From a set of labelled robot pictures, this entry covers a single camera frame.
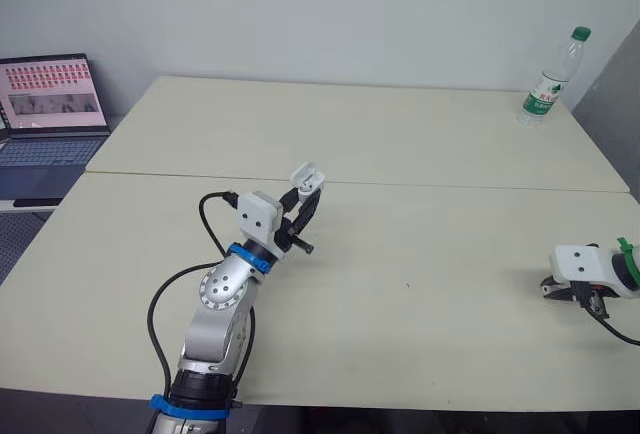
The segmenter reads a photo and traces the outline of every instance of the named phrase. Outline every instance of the laptop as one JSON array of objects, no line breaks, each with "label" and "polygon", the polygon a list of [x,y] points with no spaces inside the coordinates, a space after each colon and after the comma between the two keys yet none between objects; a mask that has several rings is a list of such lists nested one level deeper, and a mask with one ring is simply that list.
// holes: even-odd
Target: laptop
[{"label": "laptop", "polygon": [[62,198],[109,135],[87,56],[0,60],[0,199]]}]

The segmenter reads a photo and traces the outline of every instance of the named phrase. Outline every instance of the bottle cap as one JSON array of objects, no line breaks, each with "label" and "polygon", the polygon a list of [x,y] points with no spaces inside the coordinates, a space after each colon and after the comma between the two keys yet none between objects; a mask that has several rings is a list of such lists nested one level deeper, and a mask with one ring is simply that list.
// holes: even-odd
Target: bottle cap
[{"label": "bottle cap", "polygon": [[573,34],[571,34],[571,37],[573,37],[578,41],[584,42],[587,39],[589,39],[590,35],[591,35],[591,29],[589,29],[588,27],[579,26],[573,30]]}]

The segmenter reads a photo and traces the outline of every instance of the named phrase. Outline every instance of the black cable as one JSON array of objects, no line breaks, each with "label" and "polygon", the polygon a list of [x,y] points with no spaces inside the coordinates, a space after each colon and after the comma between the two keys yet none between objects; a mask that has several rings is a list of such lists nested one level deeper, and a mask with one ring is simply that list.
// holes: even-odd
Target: black cable
[{"label": "black cable", "polygon": [[198,212],[200,213],[200,220],[202,221],[202,224],[204,224],[204,228],[207,230],[209,237],[211,237],[211,239],[213,240],[213,243],[216,245],[216,247],[220,251],[220,254],[222,254],[222,257],[226,256],[226,251],[224,250],[224,247],[222,247],[222,244],[220,244],[220,241],[218,240],[216,235],[213,233],[213,229],[211,229],[211,226],[209,225],[209,221],[207,221],[207,216],[204,213],[204,204],[209,199],[212,199],[214,197],[223,197],[225,194],[227,194],[227,192],[212,192],[204,196],[202,199],[200,199],[200,202],[198,203]]},{"label": "black cable", "polygon": [[169,279],[164,281],[164,283],[158,288],[153,298],[151,299],[151,302],[149,303],[149,310],[147,311],[147,331],[149,331],[151,344],[153,344],[153,348],[155,349],[158,360],[160,361],[160,365],[162,366],[162,373],[164,374],[164,397],[167,397],[169,395],[169,389],[171,388],[171,370],[169,369],[169,363],[167,362],[167,358],[162,351],[162,347],[160,346],[160,342],[158,341],[158,336],[156,335],[155,327],[153,326],[153,313],[156,309],[158,299],[160,299],[160,296],[165,291],[165,289],[169,287],[171,283],[173,283],[173,281],[175,281],[176,279],[180,279],[185,274],[189,274],[193,271],[199,271],[200,269],[210,269],[220,264],[220,262],[221,261],[209,262],[207,264],[198,264],[197,266],[187,267],[177,274],[174,274]]},{"label": "black cable", "polygon": [[625,336],[621,332],[618,332],[616,329],[613,328],[613,326],[611,324],[609,324],[607,321],[605,321],[600,316],[598,316],[595,312],[593,312],[593,309],[591,309],[590,306],[586,306],[584,308],[584,310],[587,311],[589,313],[589,315],[591,317],[593,317],[596,321],[598,321],[600,324],[602,324],[602,326],[607,331],[609,331],[611,334],[616,336],[621,341],[628,342],[629,344],[633,344],[634,346],[640,346],[640,341],[636,341],[635,339],[631,339],[630,337]]},{"label": "black cable", "polygon": [[158,420],[158,416],[160,415],[159,410],[153,411],[153,416],[149,420],[149,424],[147,424],[147,429],[144,431],[144,434],[151,434],[153,432],[153,428],[156,427],[156,421]]},{"label": "black cable", "polygon": [[249,356],[251,355],[251,349],[253,348],[253,339],[256,337],[256,311],[251,306],[249,310],[249,320],[251,321],[251,325],[249,328],[249,341],[247,341],[247,349],[244,351],[244,356],[242,357],[242,362],[240,363],[240,368],[238,369],[238,373],[236,374],[233,383],[231,384],[230,398],[233,399],[236,391],[238,390],[238,384],[240,384],[240,379],[242,379],[242,375],[244,374],[244,370],[247,367],[247,363],[249,362]]}]

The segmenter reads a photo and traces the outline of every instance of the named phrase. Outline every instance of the laptop screen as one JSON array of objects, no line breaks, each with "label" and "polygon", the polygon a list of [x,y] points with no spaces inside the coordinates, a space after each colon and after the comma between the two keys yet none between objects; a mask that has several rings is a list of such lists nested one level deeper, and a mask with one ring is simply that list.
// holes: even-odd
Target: laptop screen
[{"label": "laptop screen", "polygon": [[14,132],[108,129],[83,54],[0,60],[0,107]]}]

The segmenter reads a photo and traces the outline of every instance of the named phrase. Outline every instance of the robotic arm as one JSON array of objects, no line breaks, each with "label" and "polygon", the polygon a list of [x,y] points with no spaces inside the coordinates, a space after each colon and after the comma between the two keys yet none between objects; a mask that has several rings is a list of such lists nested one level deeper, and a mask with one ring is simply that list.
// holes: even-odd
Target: robotic arm
[{"label": "robotic arm", "polygon": [[604,298],[640,297],[640,246],[632,246],[623,237],[618,243],[619,249],[601,249],[597,244],[556,246],[551,254],[553,275],[540,284],[544,297],[577,301],[611,331],[603,322],[609,318]]},{"label": "robotic arm", "polygon": [[[229,409],[238,406],[233,399],[251,348],[258,286],[292,246],[307,254],[313,251],[298,235],[315,213],[324,180],[313,164],[306,163],[293,173],[294,187],[279,201],[259,191],[225,193],[224,199],[237,209],[246,241],[232,244],[224,261],[202,278],[200,302],[169,395],[151,399],[159,412],[154,434],[224,432]],[[295,220],[284,217],[299,203]],[[251,334],[241,362],[248,319]]]}]

